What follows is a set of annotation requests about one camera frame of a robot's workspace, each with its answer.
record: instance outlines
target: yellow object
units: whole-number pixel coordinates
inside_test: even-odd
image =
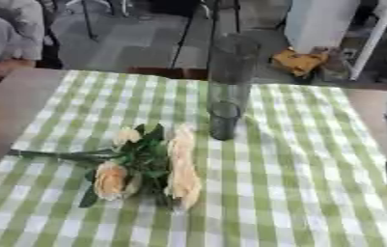
[[[286,69],[295,76],[304,76],[328,59],[325,52],[314,54],[297,54],[287,49],[272,56],[271,63],[275,67]]]

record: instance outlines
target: peach rose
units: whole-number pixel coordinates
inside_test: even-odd
[[[127,170],[123,166],[106,161],[97,168],[94,191],[101,199],[108,201],[120,198],[126,176]]]
[[[141,139],[141,134],[133,128],[123,127],[114,138],[114,145],[120,147],[124,145],[127,141],[133,143]]]
[[[177,128],[174,139],[168,145],[172,172],[168,177],[165,194],[179,198],[185,210],[196,204],[202,189],[201,180],[196,175],[193,164],[194,142],[193,133],[183,124]]]

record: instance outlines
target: glass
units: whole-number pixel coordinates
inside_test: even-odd
[[[234,139],[240,109],[228,101],[215,102],[210,107],[210,134],[213,138],[226,141]]]
[[[256,41],[242,34],[227,34],[215,41],[211,49],[207,92],[212,137],[218,140],[234,138],[236,122],[248,103],[260,49]]]

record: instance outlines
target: floor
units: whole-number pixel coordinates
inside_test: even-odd
[[[135,6],[129,9],[130,17],[121,15],[118,3],[116,3],[117,14],[113,16],[102,5],[89,1],[92,25],[98,35],[98,41],[92,41],[87,36],[80,4],[69,7],[73,10],[73,14],[61,12],[53,25],[53,30],[62,43],[61,58],[65,63],[65,69],[126,72],[131,67],[167,68],[170,66],[186,18],[150,14],[145,2],[147,0],[132,1]],[[231,0],[222,1],[223,7],[232,4]],[[241,0],[241,28],[247,36],[262,45],[255,74],[261,82],[294,82],[285,72],[271,69],[267,62],[272,54],[288,47],[283,31],[275,30],[273,27],[284,17],[289,1]],[[177,67],[204,68],[206,66],[210,27],[210,19],[206,19],[203,11],[198,11]],[[218,32],[229,33],[234,30],[234,11],[223,8],[220,11]],[[368,88],[375,88],[373,77],[378,68],[384,67],[386,57],[387,44],[383,43],[375,51],[366,72],[355,82],[357,83],[355,87],[364,88],[362,85],[364,83],[369,84]],[[315,83],[330,84],[323,83],[320,78],[315,80]]]

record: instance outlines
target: green gingham tablecloth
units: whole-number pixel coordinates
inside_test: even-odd
[[[209,137],[206,98],[199,81],[70,71],[14,148],[94,150],[124,125],[188,123],[201,198],[188,213],[147,198],[82,209],[83,168],[6,156],[0,246],[387,246],[385,158],[342,90],[253,86],[228,142]]]

